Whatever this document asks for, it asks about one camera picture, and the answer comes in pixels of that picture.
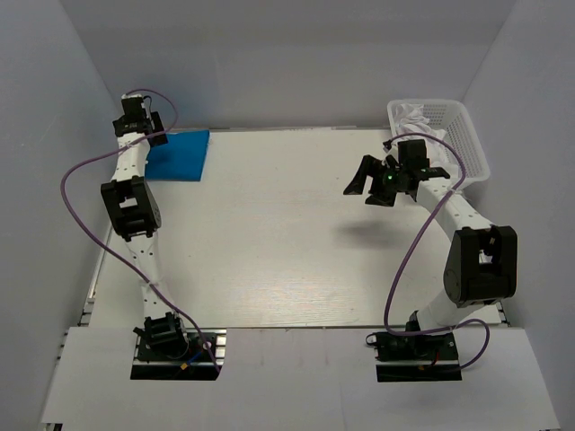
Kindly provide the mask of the blue t shirt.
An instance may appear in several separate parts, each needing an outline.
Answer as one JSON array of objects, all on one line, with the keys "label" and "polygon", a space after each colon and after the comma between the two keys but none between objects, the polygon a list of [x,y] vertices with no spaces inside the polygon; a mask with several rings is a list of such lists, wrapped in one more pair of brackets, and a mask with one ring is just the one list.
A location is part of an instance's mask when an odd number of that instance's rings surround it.
[{"label": "blue t shirt", "polygon": [[168,135],[168,143],[150,149],[146,158],[147,180],[199,182],[206,157],[210,132],[186,131]]}]

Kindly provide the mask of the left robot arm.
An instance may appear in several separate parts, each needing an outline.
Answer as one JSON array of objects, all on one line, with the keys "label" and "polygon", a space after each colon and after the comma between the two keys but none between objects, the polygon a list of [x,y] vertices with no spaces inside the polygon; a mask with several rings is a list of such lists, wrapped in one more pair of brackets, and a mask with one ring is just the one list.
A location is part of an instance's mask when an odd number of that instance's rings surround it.
[{"label": "left robot arm", "polygon": [[120,154],[101,194],[112,228],[129,250],[129,261],[146,276],[140,282],[144,323],[135,332],[154,355],[177,359],[188,352],[190,336],[182,330],[178,313],[164,302],[171,296],[159,260],[157,231],[162,220],[145,179],[151,146],[165,144],[167,136],[158,112],[148,112],[140,100],[122,103],[124,113],[112,122]]}]

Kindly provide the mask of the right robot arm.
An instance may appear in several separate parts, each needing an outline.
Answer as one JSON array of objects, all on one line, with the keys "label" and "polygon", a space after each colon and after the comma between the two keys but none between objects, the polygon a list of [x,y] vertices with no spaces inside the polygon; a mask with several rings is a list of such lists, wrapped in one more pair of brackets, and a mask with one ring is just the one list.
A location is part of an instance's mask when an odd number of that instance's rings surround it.
[{"label": "right robot arm", "polygon": [[[453,331],[475,323],[473,312],[516,293],[517,232],[478,214],[459,194],[460,183],[446,168],[431,165],[425,155],[388,155],[379,160],[366,154],[344,190],[347,195],[366,192],[367,204],[379,207],[393,207],[397,196],[405,194],[429,211],[394,275],[383,311],[385,331],[366,338],[383,363],[455,360]],[[443,288],[413,312],[403,330],[395,330],[389,322],[394,295],[432,224],[438,224],[450,241]]]}]

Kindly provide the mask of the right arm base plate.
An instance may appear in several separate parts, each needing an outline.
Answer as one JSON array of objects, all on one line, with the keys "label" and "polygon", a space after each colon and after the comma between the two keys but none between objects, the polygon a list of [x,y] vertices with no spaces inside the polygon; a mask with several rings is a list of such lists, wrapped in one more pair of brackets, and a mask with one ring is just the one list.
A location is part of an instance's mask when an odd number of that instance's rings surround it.
[{"label": "right arm base plate", "polygon": [[455,337],[425,335],[399,337],[387,332],[366,336],[376,351],[379,383],[458,382],[462,380]]}]

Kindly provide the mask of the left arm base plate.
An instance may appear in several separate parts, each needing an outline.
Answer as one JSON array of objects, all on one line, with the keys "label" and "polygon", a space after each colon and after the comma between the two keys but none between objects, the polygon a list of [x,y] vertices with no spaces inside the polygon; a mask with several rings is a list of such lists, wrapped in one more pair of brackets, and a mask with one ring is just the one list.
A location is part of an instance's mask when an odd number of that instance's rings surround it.
[{"label": "left arm base plate", "polygon": [[179,381],[213,382],[218,377],[208,348],[222,369],[226,355],[226,330],[213,329],[204,332],[204,344],[196,331],[187,332],[187,341],[174,350],[164,353],[159,347],[152,348],[137,336],[131,366],[132,381]]}]

